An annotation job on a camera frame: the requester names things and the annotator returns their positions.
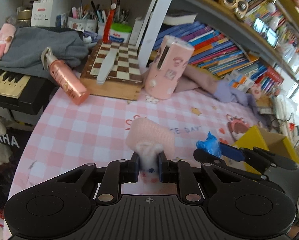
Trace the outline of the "blue plastic wrapper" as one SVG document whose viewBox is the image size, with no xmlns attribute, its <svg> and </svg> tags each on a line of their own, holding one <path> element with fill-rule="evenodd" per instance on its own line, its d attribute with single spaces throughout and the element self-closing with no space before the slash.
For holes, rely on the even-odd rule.
<svg viewBox="0 0 299 240">
<path fill-rule="evenodd" d="M 220 158 L 222 156 L 219 141 L 211 132 L 208 133 L 205 140 L 197 141 L 196 147 L 215 157 Z"/>
</svg>

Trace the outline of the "yellow cardboard box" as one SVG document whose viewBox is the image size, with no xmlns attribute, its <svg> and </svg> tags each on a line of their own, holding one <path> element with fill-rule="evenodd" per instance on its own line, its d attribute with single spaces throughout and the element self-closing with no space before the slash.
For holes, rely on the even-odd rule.
<svg viewBox="0 0 299 240">
<path fill-rule="evenodd" d="M 250 127 L 245 133 L 232 133 L 235 142 L 233 144 L 236 148 L 253 147 L 262 148 L 264 150 L 273 152 L 274 154 L 292 159 L 299 164 L 299 157 L 295 152 L 292 143 L 282 134 L 268 132 L 264 128 L 257 126 Z"/>
</svg>

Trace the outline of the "stack of papers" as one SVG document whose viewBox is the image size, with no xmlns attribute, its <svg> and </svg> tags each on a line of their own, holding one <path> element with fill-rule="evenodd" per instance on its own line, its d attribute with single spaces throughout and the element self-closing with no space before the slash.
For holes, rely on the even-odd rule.
<svg viewBox="0 0 299 240">
<path fill-rule="evenodd" d="M 275 121 L 273 126 L 285 135 L 293 146 L 299 145 L 298 105 L 284 95 L 272 98 Z"/>
</svg>

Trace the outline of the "pink checkered tablecloth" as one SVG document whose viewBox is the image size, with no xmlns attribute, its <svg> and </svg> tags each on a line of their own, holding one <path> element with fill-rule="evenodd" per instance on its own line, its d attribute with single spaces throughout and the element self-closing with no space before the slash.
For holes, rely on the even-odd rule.
<svg viewBox="0 0 299 240">
<path fill-rule="evenodd" d="M 230 117 L 241 118 L 248 126 L 258 119 L 248 107 L 222 103 L 196 90 L 175 93 L 154 103 L 145 92 L 137 101 L 90 96 L 83 104 L 72 103 L 58 90 L 36 124 L 17 166 L 10 194 L 86 163 L 107 166 L 129 159 L 125 140 L 133 120 L 148 118 L 169 128 L 175 136 L 175 157 L 196 165 L 196 142 L 209 133 L 233 143 L 228 129 Z"/>
</svg>

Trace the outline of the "pink pig plush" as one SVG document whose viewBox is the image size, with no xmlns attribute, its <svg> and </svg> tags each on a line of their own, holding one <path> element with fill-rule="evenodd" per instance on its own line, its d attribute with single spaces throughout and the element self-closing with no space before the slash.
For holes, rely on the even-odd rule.
<svg viewBox="0 0 299 240">
<path fill-rule="evenodd" d="M 254 83 L 251 88 L 249 88 L 248 93 L 251 94 L 257 101 L 262 96 L 262 90 L 259 83 Z"/>
</svg>

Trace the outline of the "lower orange blue medicine box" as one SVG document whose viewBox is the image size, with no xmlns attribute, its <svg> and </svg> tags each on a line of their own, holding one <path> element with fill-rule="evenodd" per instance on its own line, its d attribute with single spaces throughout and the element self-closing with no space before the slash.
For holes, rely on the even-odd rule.
<svg viewBox="0 0 299 240">
<path fill-rule="evenodd" d="M 229 86 L 241 92 L 246 93 L 251 88 L 251 83 L 247 79 L 241 79 L 238 82 L 235 80 L 229 81 Z"/>
</svg>

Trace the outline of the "orange blue medicine box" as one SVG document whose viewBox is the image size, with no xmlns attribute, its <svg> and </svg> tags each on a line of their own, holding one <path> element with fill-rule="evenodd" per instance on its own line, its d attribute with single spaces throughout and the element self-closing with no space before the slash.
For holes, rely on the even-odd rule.
<svg viewBox="0 0 299 240">
<path fill-rule="evenodd" d="M 252 79 L 237 70 L 233 70 L 230 76 L 233 81 L 239 83 L 240 85 L 252 86 L 254 84 L 254 81 L 252 81 Z"/>
<path fill-rule="evenodd" d="M 241 92 L 246 93 L 251 88 L 251 83 L 247 79 L 241 79 L 238 82 L 235 80 L 229 81 L 229 86 Z"/>
</svg>

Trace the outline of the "upper orange blue medicine box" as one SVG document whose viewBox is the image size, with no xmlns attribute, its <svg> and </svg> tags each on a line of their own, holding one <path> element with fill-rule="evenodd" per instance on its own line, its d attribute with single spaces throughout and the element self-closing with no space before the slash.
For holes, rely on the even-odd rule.
<svg viewBox="0 0 299 240">
<path fill-rule="evenodd" d="M 237 70 L 233 70 L 230 76 L 233 81 L 239 83 L 240 85 L 252 86 L 254 84 L 254 81 L 252 81 L 252 79 Z"/>
</svg>

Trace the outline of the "purple and mauve cloth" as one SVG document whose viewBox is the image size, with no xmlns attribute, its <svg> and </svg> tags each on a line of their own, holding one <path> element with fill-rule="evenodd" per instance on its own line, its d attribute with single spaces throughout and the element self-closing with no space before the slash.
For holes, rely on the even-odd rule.
<svg viewBox="0 0 299 240">
<path fill-rule="evenodd" d="M 249 107 L 256 118 L 264 126 L 267 125 L 267 120 L 258 113 L 256 100 L 252 94 L 232 88 L 227 81 L 218 80 L 212 74 L 202 72 L 192 65 L 187 65 L 174 92 L 179 93 L 193 89 L 204 90 L 223 103 L 236 102 L 244 107 Z"/>
</svg>

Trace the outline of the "wooden chess board box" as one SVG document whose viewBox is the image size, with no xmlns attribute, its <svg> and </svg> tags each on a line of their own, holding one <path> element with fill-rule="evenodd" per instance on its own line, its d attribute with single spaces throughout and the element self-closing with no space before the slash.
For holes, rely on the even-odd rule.
<svg viewBox="0 0 299 240">
<path fill-rule="evenodd" d="M 119 50 L 105 83 L 98 85 L 101 63 L 111 48 Z M 137 48 L 128 43 L 98 41 L 80 76 L 80 81 L 92 95 L 136 101 L 143 86 Z"/>
</svg>

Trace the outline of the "row of books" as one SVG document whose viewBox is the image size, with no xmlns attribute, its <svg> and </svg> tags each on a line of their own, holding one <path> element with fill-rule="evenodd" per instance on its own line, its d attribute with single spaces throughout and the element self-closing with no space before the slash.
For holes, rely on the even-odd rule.
<svg viewBox="0 0 299 240">
<path fill-rule="evenodd" d="M 268 70 L 268 65 L 261 58 L 247 54 L 227 36 L 198 21 L 174 26 L 164 24 L 153 47 L 156 56 L 160 54 L 160 46 L 166 35 L 180 38 L 194 46 L 189 64 L 196 71 L 206 70 L 219 78 L 236 71 L 257 82 Z"/>
</svg>

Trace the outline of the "pink cylindrical tissue holder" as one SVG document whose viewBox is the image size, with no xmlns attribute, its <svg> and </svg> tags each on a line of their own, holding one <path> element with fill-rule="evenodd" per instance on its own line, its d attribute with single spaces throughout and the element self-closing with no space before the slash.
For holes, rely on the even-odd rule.
<svg viewBox="0 0 299 240">
<path fill-rule="evenodd" d="M 166 35 L 155 60 L 149 67 L 145 79 L 145 91 L 156 99 L 169 99 L 193 52 L 194 46 L 188 42 Z"/>
</svg>

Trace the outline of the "pink spray bottle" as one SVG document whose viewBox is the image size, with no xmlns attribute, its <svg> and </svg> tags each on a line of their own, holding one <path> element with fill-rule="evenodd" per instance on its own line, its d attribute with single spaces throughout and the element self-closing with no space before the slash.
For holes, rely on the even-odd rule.
<svg viewBox="0 0 299 240">
<path fill-rule="evenodd" d="M 51 77 L 73 103 L 80 105 L 89 97 L 88 89 L 81 83 L 70 67 L 53 54 L 51 47 L 43 50 L 41 62 L 43 68 L 50 73 Z"/>
</svg>

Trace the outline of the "white nail file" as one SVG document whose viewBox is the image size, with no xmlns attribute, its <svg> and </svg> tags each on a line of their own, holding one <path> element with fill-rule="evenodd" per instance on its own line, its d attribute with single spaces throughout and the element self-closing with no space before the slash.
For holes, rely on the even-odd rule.
<svg viewBox="0 0 299 240">
<path fill-rule="evenodd" d="M 98 73 L 98 77 L 96 78 L 96 83 L 98 85 L 103 85 L 111 72 L 117 54 L 119 53 L 118 49 L 111 48 L 107 53 L 106 57 L 104 58 L 103 62 L 101 63 L 101 68 Z"/>
</svg>

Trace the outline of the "smartphone on shelf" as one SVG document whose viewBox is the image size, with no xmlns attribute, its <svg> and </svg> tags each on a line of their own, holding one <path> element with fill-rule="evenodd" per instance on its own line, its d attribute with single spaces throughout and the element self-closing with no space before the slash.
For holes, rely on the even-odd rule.
<svg viewBox="0 0 299 240">
<path fill-rule="evenodd" d="M 273 48 L 276 47 L 278 43 L 278 35 L 277 33 L 271 29 L 267 24 L 265 24 L 260 18 L 256 18 L 254 24 L 252 26 L 254 31 L 263 37 L 268 44 L 270 44 Z"/>
</svg>

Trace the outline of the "black keyboard piano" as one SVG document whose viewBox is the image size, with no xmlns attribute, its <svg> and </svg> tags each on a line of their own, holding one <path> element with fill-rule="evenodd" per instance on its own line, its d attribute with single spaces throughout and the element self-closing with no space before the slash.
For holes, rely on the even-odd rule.
<svg viewBox="0 0 299 240">
<path fill-rule="evenodd" d="M 47 106 L 54 88 L 48 79 L 0 69 L 0 107 L 36 115 Z"/>
</svg>

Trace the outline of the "grey folded garment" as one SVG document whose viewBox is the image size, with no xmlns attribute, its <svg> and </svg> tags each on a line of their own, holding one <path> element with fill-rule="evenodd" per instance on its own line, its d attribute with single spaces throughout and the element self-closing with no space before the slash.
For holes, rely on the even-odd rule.
<svg viewBox="0 0 299 240">
<path fill-rule="evenodd" d="M 88 48 L 80 35 L 80 32 L 68 28 L 20 27 L 8 52 L 0 59 L 0 69 L 52 81 L 41 62 L 43 50 L 50 47 L 53 54 L 70 68 L 78 67 L 88 55 Z"/>
</svg>

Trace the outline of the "white pen holder cup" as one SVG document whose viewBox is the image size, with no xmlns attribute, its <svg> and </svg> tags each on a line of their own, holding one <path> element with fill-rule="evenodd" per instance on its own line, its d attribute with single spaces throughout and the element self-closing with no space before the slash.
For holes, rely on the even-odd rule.
<svg viewBox="0 0 299 240">
<path fill-rule="evenodd" d="M 91 19 L 75 19 L 68 17 L 67 20 L 68 28 L 79 30 L 79 31 L 90 31 L 96 33 L 98 21 Z"/>
</svg>

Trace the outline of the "gold retro radio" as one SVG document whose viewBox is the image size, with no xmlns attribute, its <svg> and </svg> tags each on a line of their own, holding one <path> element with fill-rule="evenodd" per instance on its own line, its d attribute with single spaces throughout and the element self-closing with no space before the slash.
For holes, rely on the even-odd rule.
<svg viewBox="0 0 299 240">
<path fill-rule="evenodd" d="M 222 7 L 231 11 L 239 20 L 243 20 L 248 11 L 246 0 L 216 0 Z"/>
</svg>

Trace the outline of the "pink glove on garment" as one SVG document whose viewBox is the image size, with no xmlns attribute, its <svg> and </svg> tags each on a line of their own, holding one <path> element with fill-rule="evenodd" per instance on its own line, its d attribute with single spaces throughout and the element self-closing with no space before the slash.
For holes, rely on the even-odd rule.
<svg viewBox="0 0 299 240">
<path fill-rule="evenodd" d="M 11 24 L 5 23 L 2 26 L 0 30 L 0 58 L 2 58 L 2 56 L 8 52 L 15 32 L 16 27 Z"/>
</svg>

